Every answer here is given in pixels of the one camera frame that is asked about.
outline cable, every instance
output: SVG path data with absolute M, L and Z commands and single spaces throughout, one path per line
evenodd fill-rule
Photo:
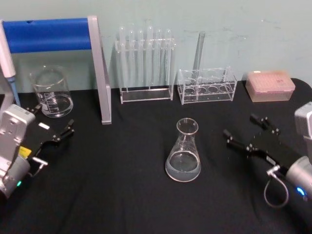
M 288 189 L 287 189 L 285 183 L 284 183 L 280 178 L 278 178 L 278 177 L 276 176 L 275 173 L 272 173 L 271 176 L 272 176 L 272 177 L 270 178 L 270 180 L 268 181 L 267 185 L 266 185 L 265 188 L 264 188 L 264 193 L 263 193 L 264 199 L 265 199 L 266 203 L 267 203 L 269 206 L 271 206 L 271 207 L 273 207 L 273 208 L 276 208 L 276 209 L 280 209 L 280 208 L 283 208 L 283 207 L 288 203 L 288 200 L 289 200 L 289 192 L 288 192 Z M 268 199 L 267 199 L 267 189 L 268 189 L 268 186 L 269 186 L 269 184 L 270 184 L 272 178 L 276 179 L 277 182 L 279 182 L 281 185 L 283 185 L 283 187 L 284 187 L 284 189 L 285 189 L 285 192 L 286 192 L 286 199 L 285 199 L 285 201 L 284 201 L 283 203 L 279 204 L 279 205 L 274 205 L 274 204 L 270 203 L 270 202 L 268 201 Z

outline yellow label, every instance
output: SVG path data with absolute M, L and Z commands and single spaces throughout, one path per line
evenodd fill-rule
M 30 149 L 20 146 L 19 155 L 21 155 L 24 159 L 27 159 L 30 153 L 31 153 Z

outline test tube rack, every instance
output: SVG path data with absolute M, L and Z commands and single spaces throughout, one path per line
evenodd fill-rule
M 237 80 L 230 67 L 200 69 L 205 32 L 197 41 L 193 70 L 179 70 L 178 93 L 181 103 L 233 101 Z
M 171 30 L 146 32 L 119 28 L 117 76 L 121 103 L 145 100 L 173 100 L 175 39 Z

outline white label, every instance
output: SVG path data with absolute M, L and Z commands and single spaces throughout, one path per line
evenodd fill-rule
M 273 166 L 276 165 L 276 162 L 275 162 L 273 159 L 271 159 L 269 156 L 267 156 L 267 161 L 268 161 L 270 164 L 272 164 Z
M 48 125 L 46 125 L 46 124 L 44 124 L 44 123 L 39 123 L 38 124 L 41 128 L 44 128 L 44 129 L 46 129 L 46 130 L 49 130 L 49 128 L 50 128 L 50 126 L 48 126 Z

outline blue indicator light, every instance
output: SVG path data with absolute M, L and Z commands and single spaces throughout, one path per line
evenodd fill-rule
M 303 189 L 301 189 L 301 188 L 297 188 L 297 191 L 301 194 L 301 195 L 305 195 L 306 193 L 303 191 Z

